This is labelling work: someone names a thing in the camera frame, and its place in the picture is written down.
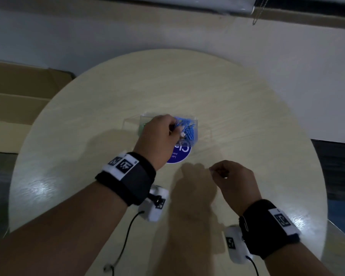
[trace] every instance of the cable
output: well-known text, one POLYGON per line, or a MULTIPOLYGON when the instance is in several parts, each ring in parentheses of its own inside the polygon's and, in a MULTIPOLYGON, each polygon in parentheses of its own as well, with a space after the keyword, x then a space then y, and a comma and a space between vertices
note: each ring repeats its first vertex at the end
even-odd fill
POLYGON ((137 218, 138 215, 143 214, 143 213, 144 213, 144 211, 138 212, 137 215, 135 215, 134 218, 132 219, 132 221, 130 222, 128 231, 126 232, 126 237, 125 237, 125 241, 124 241, 124 246, 123 246, 123 249, 122 249, 121 252, 120 252, 120 255, 119 255, 118 259, 114 262, 114 264, 106 264, 106 265, 104 266, 104 272, 109 272, 109 271, 111 270, 111 271, 113 272, 113 276, 114 276, 114 269, 115 269, 115 266, 118 264, 119 260, 121 259, 121 255, 123 254, 124 249, 125 249, 125 246, 126 246, 126 244, 127 244, 127 240, 128 240, 128 235, 129 235, 130 227, 132 226, 132 223, 134 222, 135 218, 137 218))
POLYGON ((254 269, 256 270, 257 276, 259 276, 258 270, 257 270, 257 266, 255 265, 254 261, 250 257, 248 257, 248 256, 245 256, 245 257, 252 262, 252 264, 254 266, 254 269))

